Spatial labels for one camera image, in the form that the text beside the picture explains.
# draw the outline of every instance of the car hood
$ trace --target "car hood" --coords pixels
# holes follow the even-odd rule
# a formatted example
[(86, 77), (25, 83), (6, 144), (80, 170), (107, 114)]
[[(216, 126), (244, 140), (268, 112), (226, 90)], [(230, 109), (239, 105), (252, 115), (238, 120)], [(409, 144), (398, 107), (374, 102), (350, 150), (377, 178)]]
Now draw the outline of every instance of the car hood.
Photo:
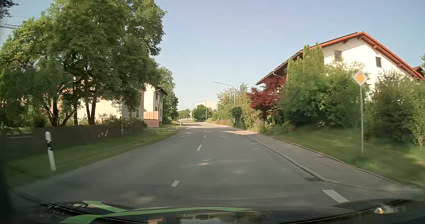
[(19, 210), (19, 215), (32, 223), (339, 223), (362, 219), (396, 223), (423, 215), (425, 202), (408, 199), (367, 199), (329, 207), (143, 207), (134, 208), (101, 201), (74, 201), (42, 204)]

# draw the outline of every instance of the sidewalk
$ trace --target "sidewalk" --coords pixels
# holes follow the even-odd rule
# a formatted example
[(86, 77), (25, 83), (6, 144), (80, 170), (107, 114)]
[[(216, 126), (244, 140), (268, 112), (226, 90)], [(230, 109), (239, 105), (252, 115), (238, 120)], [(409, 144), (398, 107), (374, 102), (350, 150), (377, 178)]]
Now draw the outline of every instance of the sidewalk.
[(377, 175), (359, 170), (319, 153), (277, 140), (250, 130), (237, 129), (225, 125), (220, 127), (232, 128), (236, 134), (246, 135), (247, 138), (278, 153), (301, 169), (327, 182), (338, 183), (351, 187), (379, 189), (385, 191), (412, 191), (413, 189), (394, 181), (380, 178)]

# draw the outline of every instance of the house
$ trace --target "house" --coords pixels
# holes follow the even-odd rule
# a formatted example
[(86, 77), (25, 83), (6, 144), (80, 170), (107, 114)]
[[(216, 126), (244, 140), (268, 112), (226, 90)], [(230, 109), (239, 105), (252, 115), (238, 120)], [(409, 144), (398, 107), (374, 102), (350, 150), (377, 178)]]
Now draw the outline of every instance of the house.
[(216, 101), (204, 101), (204, 102), (200, 102), (200, 103), (195, 103), (195, 108), (198, 105), (201, 105), (201, 104), (212, 109), (212, 110), (218, 110), (218, 102), (216, 102)]
[[(111, 114), (122, 118), (138, 118), (144, 120), (148, 127), (159, 127), (162, 122), (162, 101), (167, 92), (160, 86), (147, 84), (146, 91), (141, 90), (141, 101), (136, 112), (129, 112), (124, 103), (101, 99), (96, 104), (95, 119), (98, 120), (102, 114)], [(79, 118), (87, 116), (86, 107), (78, 109)]]
[[(400, 70), (400, 72), (406, 74), (411, 79), (425, 79), (421, 72), (421, 67), (410, 67), (400, 57), (364, 31), (345, 35), (320, 43), (319, 45), (323, 50), (325, 64), (331, 63), (333, 59), (344, 60), (348, 63), (357, 61), (365, 64), (363, 71), (369, 74), (367, 84), (371, 88), (375, 87), (379, 72), (382, 70), (388, 71), (391, 68)], [(291, 58), (295, 61), (298, 57), (303, 57), (303, 50), (298, 51)], [(256, 85), (263, 84), (264, 79), (272, 78), (274, 75), (286, 76), (288, 61), (289, 59), (280, 64), (276, 69), (259, 80)]]
[(167, 92), (160, 86), (147, 85), (144, 96), (143, 119), (148, 127), (159, 127), (162, 123), (162, 107)]

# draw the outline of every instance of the road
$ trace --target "road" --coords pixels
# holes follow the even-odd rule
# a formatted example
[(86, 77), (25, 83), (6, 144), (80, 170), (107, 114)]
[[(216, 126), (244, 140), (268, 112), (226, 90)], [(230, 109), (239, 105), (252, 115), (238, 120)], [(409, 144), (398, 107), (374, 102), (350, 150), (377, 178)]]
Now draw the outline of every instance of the road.
[(318, 181), (233, 128), (185, 123), (154, 145), (104, 159), (18, 190), (47, 202), (150, 206), (323, 206), (394, 197)]

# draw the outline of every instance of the yellow diamond sign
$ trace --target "yellow diamond sign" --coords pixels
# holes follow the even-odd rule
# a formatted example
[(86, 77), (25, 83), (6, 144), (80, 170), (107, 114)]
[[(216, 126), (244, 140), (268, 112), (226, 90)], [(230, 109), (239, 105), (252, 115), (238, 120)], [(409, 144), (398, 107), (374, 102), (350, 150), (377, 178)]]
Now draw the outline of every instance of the yellow diamond sign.
[(360, 86), (366, 83), (366, 75), (361, 70), (359, 70), (353, 78)]

